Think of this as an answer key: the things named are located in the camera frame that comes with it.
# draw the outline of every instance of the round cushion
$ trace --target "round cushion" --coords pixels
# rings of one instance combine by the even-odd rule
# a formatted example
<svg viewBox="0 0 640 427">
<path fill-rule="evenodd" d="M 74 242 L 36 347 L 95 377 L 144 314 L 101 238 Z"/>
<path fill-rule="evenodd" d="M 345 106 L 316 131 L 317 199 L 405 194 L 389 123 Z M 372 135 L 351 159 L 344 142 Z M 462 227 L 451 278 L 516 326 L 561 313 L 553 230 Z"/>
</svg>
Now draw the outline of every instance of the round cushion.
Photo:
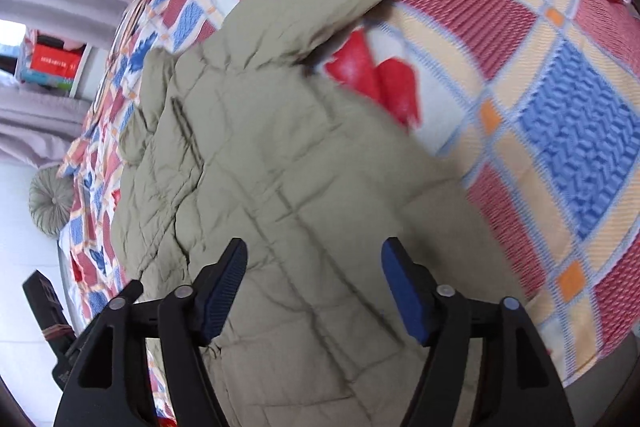
<svg viewBox="0 0 640 427">
<path fill-rule="evenodd" d="M 42 169 L 33 177 L 29 210 L 34 224 L 49 237 L 58 237 L 69 221 L 74 203 L 71 178 L 57 178 L 57 167 Z"/>
</svg>

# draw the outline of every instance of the red box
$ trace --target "red box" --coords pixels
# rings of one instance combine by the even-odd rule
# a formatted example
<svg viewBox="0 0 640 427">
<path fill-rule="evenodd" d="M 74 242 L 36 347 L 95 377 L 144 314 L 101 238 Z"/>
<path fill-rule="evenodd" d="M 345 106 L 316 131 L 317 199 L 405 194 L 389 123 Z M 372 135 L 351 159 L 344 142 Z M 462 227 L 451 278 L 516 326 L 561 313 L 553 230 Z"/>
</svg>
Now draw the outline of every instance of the red box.
<svg viewBox="0 0 640 427">
<path fill-rule="evenodd" d="M 82 55 L 36 44 L 31 58 L 31 69 L 55 74 L 64 78 L 75 78 Z"/>
</svg>

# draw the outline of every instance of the quilt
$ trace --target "quilt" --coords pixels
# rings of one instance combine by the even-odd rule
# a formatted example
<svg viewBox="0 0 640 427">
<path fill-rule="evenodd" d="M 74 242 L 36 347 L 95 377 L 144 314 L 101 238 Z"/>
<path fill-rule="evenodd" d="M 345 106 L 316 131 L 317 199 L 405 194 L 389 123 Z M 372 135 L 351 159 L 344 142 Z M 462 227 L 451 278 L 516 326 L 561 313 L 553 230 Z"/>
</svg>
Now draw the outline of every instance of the quilt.
<svg viewBox="0 0 640 427">
<path fill-rule="evenodd" d="M 127 282 L 111 248 L 118 137 L 149 49 L 180 54 L 240 0 L 135 0 L 60 173 L 89 320 Z M 565 385 L 640 317 L 640 22 L 607 0 L 387 0 L 307 61 L 446 158 L 500 242 Z M 165 407 L 161 379 L 156 404 Z"/>
</svg>

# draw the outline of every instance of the blue gripper pad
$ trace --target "blue gripper pad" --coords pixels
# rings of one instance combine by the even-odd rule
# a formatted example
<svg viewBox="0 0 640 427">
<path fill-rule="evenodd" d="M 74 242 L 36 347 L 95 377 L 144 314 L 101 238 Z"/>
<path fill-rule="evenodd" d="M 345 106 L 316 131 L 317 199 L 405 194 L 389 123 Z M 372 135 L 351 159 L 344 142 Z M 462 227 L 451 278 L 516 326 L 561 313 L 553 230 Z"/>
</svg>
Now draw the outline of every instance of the blue gripper pad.
<svg viewBox="0 0 640 427">
<path fill-rule="evenodd" d="M 204 304 L 204 321 L 200 335 L 206 340 L 206 345 L 222 333 L 229 310 L 246 272 L 247 251 L 244 242 L 241 241 L 228 255 L 230 257 L 226 260 L 226 266 L 223 267 L 215 288 Z M 219 265 L 223 263 L 223 257 L 220 258 Z"/>
<path fill-rule="evenodd" d="M 387 239 L 382 245 L 382 269 L 386 276 L 386 283 L 396 300 L 396 306 L 407 333 L 420 345 L 425 345 L 430 334 L 422 320 L 425 307 L 399 259 L 399 255 L 407 258 L 408 255 L 404 249 L 402 252 L 397 252 L 394 242 L 399 243 L 397 239 Z"/>
</svg>

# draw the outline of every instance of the metal pin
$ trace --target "metal pin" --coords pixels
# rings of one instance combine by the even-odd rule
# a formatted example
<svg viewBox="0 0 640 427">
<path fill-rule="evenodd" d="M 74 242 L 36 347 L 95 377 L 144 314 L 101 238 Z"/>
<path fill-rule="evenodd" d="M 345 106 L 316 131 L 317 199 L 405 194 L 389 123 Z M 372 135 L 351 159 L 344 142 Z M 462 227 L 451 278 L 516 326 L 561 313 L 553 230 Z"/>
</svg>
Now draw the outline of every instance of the metal pin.
<svg viewBox="0 0 640 427">
<path fill-rule="evenodd" d="M 516 311 L 520 307 L 520 302 L 513 297 L 507 297 L 504 301 L 504 307 L 511 311 Z"/>
<path fill-rule="evenodd" d="M 452 297 L 456 294 L 456 291 L 448 284 L 441 284 L 436 288 L 436 291 L 443 297 Z"/>
<path fill-rule="evenodd" d="M 191 286 L 189 286 L 188 284 L 185 284 L 183 286 L 178 286 L 175 289 L 174 295 L 178 298 L 178 299 L 186 299 L 187 297 L 189 297 L 191 294 L 193 293 L 193 288 Z"/>
<path fill-rule="evenodd" d="M 109 303 L 109 308 L 112 310 L 119 310 L 122 308 L 127 301 L 123 297 L 116 297 Z"/>
</svg>

